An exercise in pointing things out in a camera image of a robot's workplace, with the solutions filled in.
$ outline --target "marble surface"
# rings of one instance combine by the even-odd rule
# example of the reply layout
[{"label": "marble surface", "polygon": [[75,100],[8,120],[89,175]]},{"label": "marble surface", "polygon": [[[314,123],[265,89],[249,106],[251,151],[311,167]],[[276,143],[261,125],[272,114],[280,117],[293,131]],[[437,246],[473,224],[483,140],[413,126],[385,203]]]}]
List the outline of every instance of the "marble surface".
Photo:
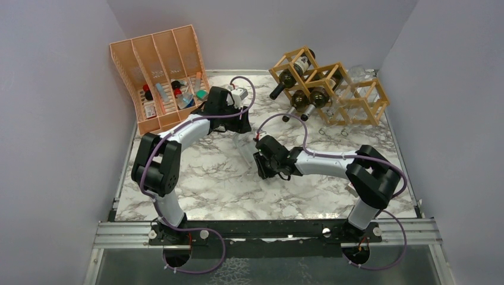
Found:
[{"label": "marble surface", "polygon": [[[232,77],[211,75],[209,83],[223,87]],[[276,86],[270,75],[247,77],[254,83],[257,92],[256,103],[250,111],[253,128],[269,116],[288,110],[289,101],[285,95],[275,101],[269,99],[269,93]],[[236,80],[235,84],[248,88],[251,94],[246,81]],[[325,126],[322,119],[314,115],[307,125],[307,144],[312,150],[349,151],[358,149],[362,144],[370,144],[390,162],[400,166],[386,120],[382,120],[379,126],[343,128]],[[293,119],[283,123],[281,117],[275,118],[264,130],[287,148],[299,146],[303,141],[304,130]],[[347,180],[320,175],[293,176],[290,181],[278,177],[261,180],[257,176],[257,168],[250,167],[239,154],[232,136],[231,132],[210,134],[182,153],[175,191],[189,219],[331,219],[348,216],[357,198],[349,191]],[[116,221],[152,220],[157,216],[152,202],[130,178],[139,142],[140,136],[137,135],[133,141]],[[408,190],[391,201],[388,210],[398,217],[416,217]]]}]

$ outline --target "white wall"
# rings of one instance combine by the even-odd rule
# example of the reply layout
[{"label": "white wall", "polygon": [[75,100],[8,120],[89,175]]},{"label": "white wall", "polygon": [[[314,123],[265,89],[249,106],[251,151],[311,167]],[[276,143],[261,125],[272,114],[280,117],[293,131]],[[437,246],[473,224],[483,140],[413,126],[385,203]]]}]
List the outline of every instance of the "white wall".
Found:
[{"label": "white wall", "polygon": [[379,76],[458,284],[502,284],[504,2],[420,0]]},{"label": "white wall", "polygon": [[0,8],[0,283],[81,284],[134,110],[105,0]]},{"label": "white wall", "polygon": [[303,45],[319,64],[381,66],[418,0],[108,0],[128,37],[193,24],[207,69],[268,69]]}]

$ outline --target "wine rack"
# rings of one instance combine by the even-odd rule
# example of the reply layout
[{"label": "wine rack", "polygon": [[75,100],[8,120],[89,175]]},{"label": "wine rack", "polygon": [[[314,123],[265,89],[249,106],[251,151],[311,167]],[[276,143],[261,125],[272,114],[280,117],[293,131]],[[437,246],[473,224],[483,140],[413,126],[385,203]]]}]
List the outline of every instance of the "wine rack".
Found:
[{"label": "wine rack", "polygon": [[[311,62],[311,69],[306,70],[300,77],[294,69],[294,62],[305,54]],[[307,46],[292,52],[284,53],[278,63],[269,70],[277,83],[280,83],[278,73],[288,69],[296,79],[296,85],[285,89],[283,92],[287,98],[297,90],[302,90],[309,97],[309,88],[323,87],[331,97],[331,101],[323,108],[317,109],[317,113],[328,125],[378,125],[380,117],[390,105],[380,80],[377,78],[353,82],[347,70],[341,62],[326,66],[319,66],[315,58],[309,52]],[[334,73],[338,72],[342,80],[333,91],[329,80]]]}]

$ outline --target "orange plastic organizer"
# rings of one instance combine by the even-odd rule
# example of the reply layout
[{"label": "orange plastic organizer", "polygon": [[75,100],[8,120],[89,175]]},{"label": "orange plastic organizer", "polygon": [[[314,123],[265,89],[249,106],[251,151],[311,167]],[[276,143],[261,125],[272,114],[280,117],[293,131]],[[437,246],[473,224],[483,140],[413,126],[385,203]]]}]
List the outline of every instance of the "orange plastic organizer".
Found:
[{"label": "orange plastic organizer", "polygon": [[[210,90],[192,25],[111,43],[110,47],[112,60],[135,104],[141,135],[167,131],[201,105],[202,102],[194,96],[195,106],[179,110],[170,84],[172,80],[190,82],[181,91],[195,94],[196,74],[201,72],[200,89]],[[157,83],[162,86],[168,100],[161,98]],[[152,93],[156,111],[156,116],[150,119],[147,119],[144,105],[152,104],[152,101],[145,99],[142,89],[145,84]]]}]

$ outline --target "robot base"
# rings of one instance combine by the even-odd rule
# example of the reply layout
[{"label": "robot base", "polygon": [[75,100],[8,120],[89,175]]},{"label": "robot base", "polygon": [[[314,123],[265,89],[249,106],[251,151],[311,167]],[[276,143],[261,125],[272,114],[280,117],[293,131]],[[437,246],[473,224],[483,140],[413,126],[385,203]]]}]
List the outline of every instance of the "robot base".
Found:
[{"label": "robot base", "polygon": [[[346,219],[323,220],[260,220],[260,221],[186,221],[184,228],[206,227],[218,231],[225,239],[226,257],[274,258],[274,257],[342,257],[342,243],[358,243],[362,237],[369,243],[381,242],[373,233],[378,224],[372,222],[363,235],[356,236],[345,224]],[[156,237],[149,240],[152,246],[188,245],[191,250],[164,249],[170,256],[191,254],[193,258],[212,259],[222,254],[222,244],[212,233],[187,232],[174,240],[160,226],[152,229]]]}]

